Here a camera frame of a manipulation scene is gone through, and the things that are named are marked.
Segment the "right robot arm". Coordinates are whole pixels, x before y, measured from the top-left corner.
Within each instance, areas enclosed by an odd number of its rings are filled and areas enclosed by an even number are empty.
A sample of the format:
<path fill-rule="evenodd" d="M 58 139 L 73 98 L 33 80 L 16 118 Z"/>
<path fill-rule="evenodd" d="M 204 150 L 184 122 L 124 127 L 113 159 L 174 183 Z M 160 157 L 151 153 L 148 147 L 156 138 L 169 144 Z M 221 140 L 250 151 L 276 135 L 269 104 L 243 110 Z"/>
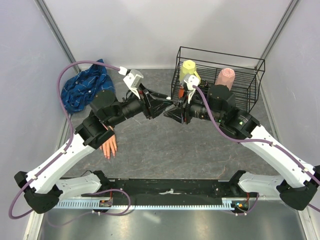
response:
<path fill-rule="evenodd" d="M 204 94 L 195 85 L 164 115 L 188 124 L 192 118 L 211 120 L 228 140 L 255 152 L 278 175 L 256 175 L 244 170 L 231 178 L 229 191 L 235 197 L 246 193 L 279 197 L 289 207 L 302 211 L 310 205 L 320 185 L 320 168 L 287 150 L 245 110 L 236 107 L 236 97 L 225 85 L 213 85 Z"/>

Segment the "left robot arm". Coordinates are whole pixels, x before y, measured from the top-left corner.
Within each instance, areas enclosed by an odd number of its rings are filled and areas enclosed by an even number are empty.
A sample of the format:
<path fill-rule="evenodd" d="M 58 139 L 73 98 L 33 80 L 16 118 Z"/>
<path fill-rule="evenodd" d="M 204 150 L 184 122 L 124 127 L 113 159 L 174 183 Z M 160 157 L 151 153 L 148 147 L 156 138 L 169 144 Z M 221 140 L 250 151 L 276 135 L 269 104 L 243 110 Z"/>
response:
<path fill-rule="evenodd" d="M 65 199 L 95 194 L 104 197 L 109 193 L 110 181 L 100 170 L 76 178 L 63 178 L 63 175 L 112 137 L 116 125 L 140 113 L 154 119 L 173 105 L 169 96 L 143 85 L 137 93 L 120 102 L 111 90 L 99 91 L 90 103 L 91 113 L 75 128 L 65 145 L 34 170 L 19 171 L 14 176 L 33 211 L 43 214 Z"/>

